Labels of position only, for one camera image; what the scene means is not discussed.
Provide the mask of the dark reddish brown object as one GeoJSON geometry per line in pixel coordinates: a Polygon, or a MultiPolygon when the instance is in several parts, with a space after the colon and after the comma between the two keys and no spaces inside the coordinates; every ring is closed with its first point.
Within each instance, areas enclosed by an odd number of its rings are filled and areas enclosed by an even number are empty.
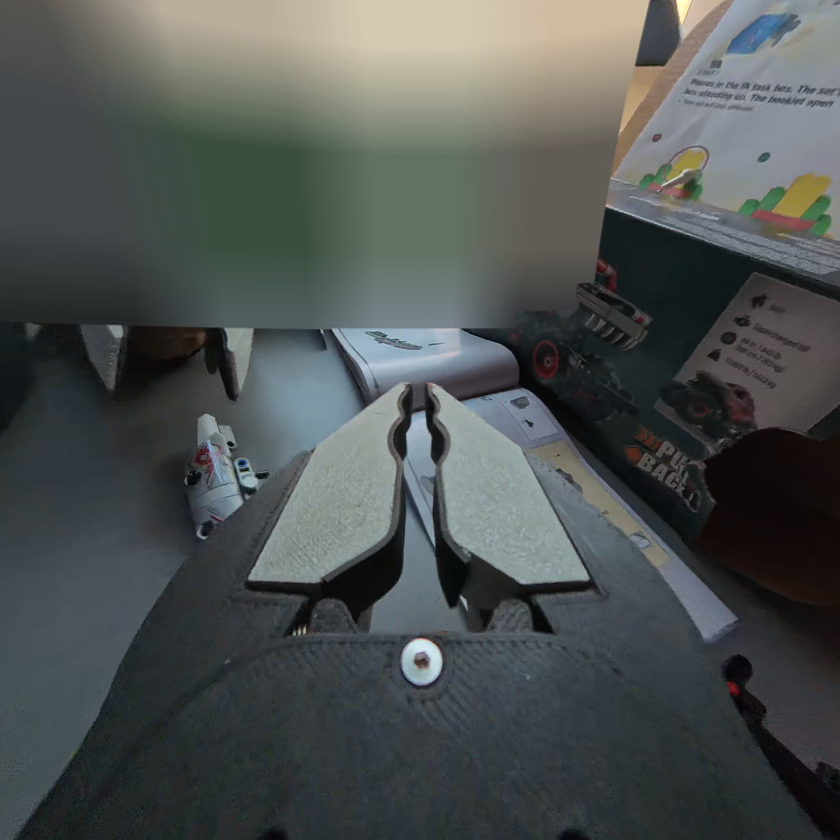
{"type": "Polygon", "coordinates": [[[709,458],[700,553],[788,600],[839,605],[839,436],[764,429],[709,458]]]}

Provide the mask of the grey lego assembly red sticker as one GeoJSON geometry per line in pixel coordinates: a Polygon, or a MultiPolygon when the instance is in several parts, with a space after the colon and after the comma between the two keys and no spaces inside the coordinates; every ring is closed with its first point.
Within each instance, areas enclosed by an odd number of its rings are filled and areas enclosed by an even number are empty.
{"type": "Polygon", "coordinates": [[[238,453],[233,428],[205,413],[196,421],[196,450],[184,475],[185,499],[198,539],[240,509],[270,476],[238,453]]]}

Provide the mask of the dark lego set box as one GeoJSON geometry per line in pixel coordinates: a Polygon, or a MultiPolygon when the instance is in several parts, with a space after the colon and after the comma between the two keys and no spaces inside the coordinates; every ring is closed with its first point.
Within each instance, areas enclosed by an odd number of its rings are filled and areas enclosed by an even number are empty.
{"type": "Polygon", "coordinates": [[[522,382],[682,536],[713,508],[709,458],[764,429],[838,436],[834,244],[615,191],[595,273],[499,341],[522,382]]]}

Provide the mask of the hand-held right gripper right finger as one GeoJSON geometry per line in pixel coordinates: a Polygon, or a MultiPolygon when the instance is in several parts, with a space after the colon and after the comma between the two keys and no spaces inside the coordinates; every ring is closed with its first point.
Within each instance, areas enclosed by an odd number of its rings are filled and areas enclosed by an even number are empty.
{"type": "Polygon", "coordinates": [[[449,606],[480,611],[578,594],[592,576],[526,451],[435,383],[426,385],[437,576],[449,606]]]}

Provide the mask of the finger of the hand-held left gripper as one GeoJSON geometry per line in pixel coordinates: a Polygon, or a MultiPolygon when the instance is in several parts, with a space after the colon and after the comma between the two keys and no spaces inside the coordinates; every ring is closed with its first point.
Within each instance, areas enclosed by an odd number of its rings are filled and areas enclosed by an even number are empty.
{"type": "Polygon", "coordinates": [[[106,393],[118,389],[129,351],[128,326],[80,326],[87,358],[106,393]]]}
{"type": "Polygon", "coordinates": [[[218,375],[228,400],[242,394],[253,349],[253,329],[205,329],[205,367],[218,375]]]}

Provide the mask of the open lego instruction booklet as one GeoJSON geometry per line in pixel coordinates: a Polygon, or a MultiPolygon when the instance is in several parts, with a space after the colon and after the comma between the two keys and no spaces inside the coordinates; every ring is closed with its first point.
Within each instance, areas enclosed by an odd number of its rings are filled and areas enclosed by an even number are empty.
{"type": "Polygon", "coordinates": [[[413,412],[425,408],[425,385],[451,396],[504,434],[570,477],[664,577],[707,643],[729,635],[736,615],[697,577],[666,541],[616,492],[576,447],[572,436],[538,396],[520,387],[512,352],[460,329],[331,328],[349,371],[367,403],[396,384],[413,388],[413,412]]]}

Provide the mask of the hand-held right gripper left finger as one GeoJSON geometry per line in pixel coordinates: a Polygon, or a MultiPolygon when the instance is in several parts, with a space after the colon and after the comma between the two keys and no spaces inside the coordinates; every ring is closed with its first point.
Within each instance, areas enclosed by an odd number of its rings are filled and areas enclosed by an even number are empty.
{"type": "Polygon", "coordinates": [[[260,546],[249,589],[332,598],[359,618],[394,587],[411,414],[412,386],[397,383],[311,451],[260,546]]]}

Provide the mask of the printed task sheet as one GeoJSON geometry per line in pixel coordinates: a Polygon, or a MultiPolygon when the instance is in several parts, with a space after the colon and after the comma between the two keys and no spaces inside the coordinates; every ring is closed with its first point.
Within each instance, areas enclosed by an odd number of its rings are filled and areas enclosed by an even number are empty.
{"type": "Polygon", "coordinates": [[[731,2],[614,178],[838,240],[839,4],[731,2]]]}

